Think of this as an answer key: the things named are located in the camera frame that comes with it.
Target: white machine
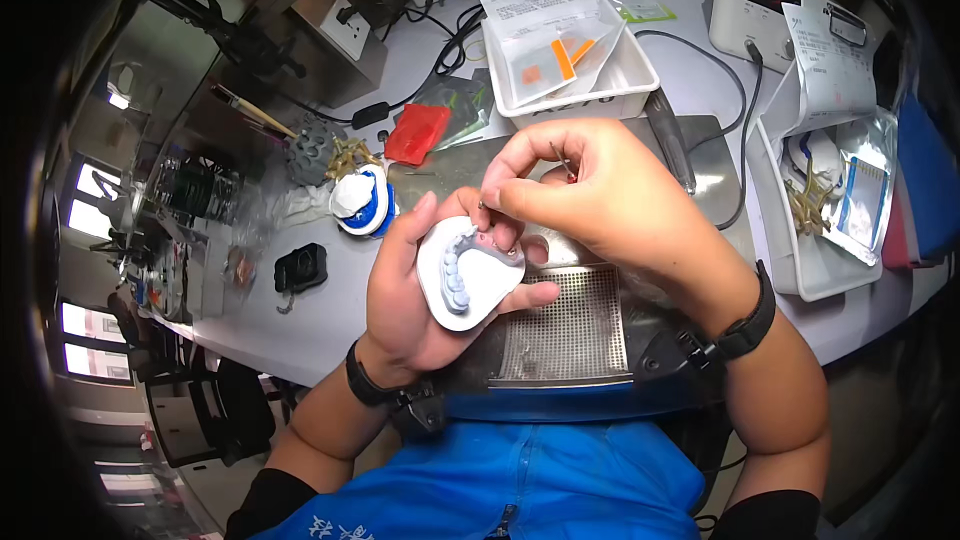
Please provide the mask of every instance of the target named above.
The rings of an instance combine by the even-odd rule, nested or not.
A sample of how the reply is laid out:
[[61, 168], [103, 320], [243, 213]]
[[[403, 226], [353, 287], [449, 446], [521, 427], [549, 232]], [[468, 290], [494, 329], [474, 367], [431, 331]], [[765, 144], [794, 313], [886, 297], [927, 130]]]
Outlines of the white machine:
[[785, 74], [793, 60], [793, 42], [782, 3], [800, 0], [703, 0], [710, 42], [718, 51], [750, 60], [748, 39], [763, 55], [763, 65]]

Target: blue shirt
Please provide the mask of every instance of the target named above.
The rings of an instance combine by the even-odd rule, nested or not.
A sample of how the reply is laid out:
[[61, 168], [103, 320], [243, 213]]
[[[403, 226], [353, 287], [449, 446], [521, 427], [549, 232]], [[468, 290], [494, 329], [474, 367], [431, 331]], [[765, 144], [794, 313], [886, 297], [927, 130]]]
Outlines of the blue shirt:
[[254, 538], [693, 540], [703, 488], [652, 423], [455, 422]]

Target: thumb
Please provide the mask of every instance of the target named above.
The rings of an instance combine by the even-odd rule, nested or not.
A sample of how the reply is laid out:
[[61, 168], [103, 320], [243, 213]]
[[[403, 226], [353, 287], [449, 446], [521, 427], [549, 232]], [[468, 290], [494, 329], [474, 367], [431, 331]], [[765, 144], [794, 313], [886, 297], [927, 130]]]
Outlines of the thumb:
[[548, 186], [525, 178], [504, 180], [484, 191], [484, 204], [515, 220], [563, 231], [576, 199], [573, 185]]
[[413, 210], [404, 212], [390, 223], [387, 234], [377, 254], [384, 267], [395, 268], [405, 273], [413, 267], [417, 258], [417, 242], [433, 226], [437, 214], [437, 195], [428, 191], [419, 199]]

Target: red wax block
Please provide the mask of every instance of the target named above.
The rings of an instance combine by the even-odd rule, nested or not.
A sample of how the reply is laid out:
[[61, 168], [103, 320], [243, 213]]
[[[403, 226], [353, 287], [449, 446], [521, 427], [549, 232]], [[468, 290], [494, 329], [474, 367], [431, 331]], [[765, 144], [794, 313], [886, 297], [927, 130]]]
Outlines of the red wax block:
[[400, 121], [387, 138], [383, 156], [406, 165], [423, 163], [427, 151], [443, 138], [449, 120], [448, 107], [406, 105]]

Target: black wristband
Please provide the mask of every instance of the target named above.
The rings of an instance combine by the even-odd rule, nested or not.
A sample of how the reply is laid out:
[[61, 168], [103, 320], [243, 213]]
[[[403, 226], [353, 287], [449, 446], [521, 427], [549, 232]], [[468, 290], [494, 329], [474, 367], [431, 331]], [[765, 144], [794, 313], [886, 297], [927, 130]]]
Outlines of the black wristband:
[[389, 402], [399, 392], [400, 388], [381, 388], [374, 383], [363, 364], [357, 360], [354, 352], [357, 342], [350, 345], [346, 351], [346, 383], [350, 386], [353, 396], [368, 407], [378, 407]]
[[756, 277], [760, 282], [760, 297], [756, 300], [756, 306], [749, 315], [726, 328], [714, 342], [727, 360], [743, 357], [757, 348], [774, 323], [777, 299], [762, 260], [756, 262]]

